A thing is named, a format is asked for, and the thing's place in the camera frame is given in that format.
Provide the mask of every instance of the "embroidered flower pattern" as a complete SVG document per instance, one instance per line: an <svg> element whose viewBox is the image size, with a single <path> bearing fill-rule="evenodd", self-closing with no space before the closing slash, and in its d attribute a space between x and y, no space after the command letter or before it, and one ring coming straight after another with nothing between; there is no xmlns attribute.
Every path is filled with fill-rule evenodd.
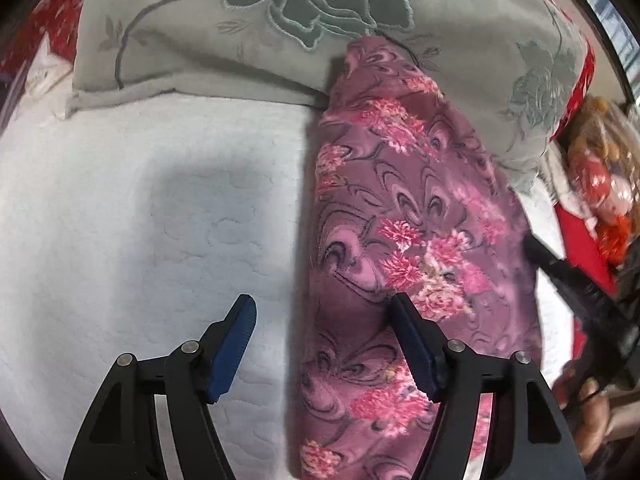
<svg viewBox="0 0 640 480"><path fill-rule="evenodd" d="M408 149L414 146L415 136L406 124L387 124L382 130L382 138L398 153L408 153Z"/></svg>
<svg viewBox="0 0 640 480"><path fill-rule="evenodd" d="M414 132L415 137L420 139L424 135L424 121L417 119L416 117L409 116L404 121L409 129Z"/></svg>
<svg viewBox="0 0 640 480"><path fill-rule="evenodd" d="M316 478L330 478L340 463L340 455L320 446L315 440L307 440L300 447L302 469Z"/></svg>
<svg viewBox="0 0 640 480"><path fill-rule="evenodd" d="M368 103L380 113L382 118L405 120L409 116L397 99L374 99Z"/></svg>
<svg viewBox="0 0 640 480"><path fill-rule="evenodd" d="M483 197L473 186L459 186L453 190L453 196L481 218L504 220L500 208L491 200Z"/></svg>
<svg viewBox="0 0 640 480"><path fill-rule="evenodd" d="M420 231L411 227L407 222L392 222L387 218L383 218L380 223L382 226L378 229L378 232L389 238L389 240L394 241L401 253L404 253L412 245L420 243Z"/></svg>
<svg viewBox="0 0 640 480"><path fill-rule="evenodd" d="M387 371L387 383L367 390L351 403L351 413L357 418L376 421L384 436L407 434L414 419L431 404L427 396L415 387L406 362Z"/></svg>

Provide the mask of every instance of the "pink floral fabric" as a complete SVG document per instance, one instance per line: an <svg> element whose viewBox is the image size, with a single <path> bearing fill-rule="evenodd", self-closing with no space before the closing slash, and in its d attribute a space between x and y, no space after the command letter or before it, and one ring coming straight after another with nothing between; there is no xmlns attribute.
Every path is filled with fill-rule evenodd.
<svg viewBox="0 0 640 480"><path fill-rule="evenodd" d="M304 478L410 479L437 406L416 389L385 302L407 292L447 337L539 362L529 226L466 119L382 38L350 44L319 129ZM483 396L472 456L490 412Z"/></svg>

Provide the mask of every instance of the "gray pillow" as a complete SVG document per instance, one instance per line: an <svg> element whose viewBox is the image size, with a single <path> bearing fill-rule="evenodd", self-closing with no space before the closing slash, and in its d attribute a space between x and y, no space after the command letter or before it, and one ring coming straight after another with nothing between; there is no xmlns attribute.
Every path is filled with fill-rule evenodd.
<svg viewBox="0 0 640 480"><path fill-rule="evenodd" d="M69 109L171 90L322 107L347 42L375 30L528 189L586 56L548 0L85 0Z"/></svg>

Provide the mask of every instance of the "white quilted mattress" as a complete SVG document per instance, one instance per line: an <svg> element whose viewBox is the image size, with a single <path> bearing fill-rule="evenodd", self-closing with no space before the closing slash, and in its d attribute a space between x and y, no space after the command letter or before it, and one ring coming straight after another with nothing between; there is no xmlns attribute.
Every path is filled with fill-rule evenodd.
<svg viewBox="0 0 640 480"><path fill-rule="evenodd" d="M289 479L314 113L171 94L62 121L69 89L68 78L0 139L4 416L43 473L61 479L117 355L165 355L245 292L256 330L211 411L239 480ZM542 183L523 202L561 253ZM538 287L550 379L570 357L571 318L548 282ZM181 478L160 421L169 478Z"/></svg>

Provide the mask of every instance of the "plastic bag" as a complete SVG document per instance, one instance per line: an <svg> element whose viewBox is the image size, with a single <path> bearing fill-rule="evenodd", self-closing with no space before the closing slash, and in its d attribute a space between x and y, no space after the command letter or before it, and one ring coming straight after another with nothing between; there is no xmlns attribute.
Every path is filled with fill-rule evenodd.
<svg viewBox="0 0 640 480"><path fill-rule="evenodd" d="M591 209L596 209L611 192L611 174L590 150L575 153L569 163L569 177Z"/></svg>
<svg viewBox="0 0 640 480"><path fill-rule="evenodd" d="M594 214L615 226L619 226L618 216L626 216L630 221L630 236L638 236L640 136L635 126L616 104L587 96L567 126L566 135L570 141L567 150L570 168L573 164L578 169L574 180L582 180L577 187ZM607 177L593 157L598 158L610 174L610 192L604 197ZM594 180L584 180L592 175Z"/></svg>

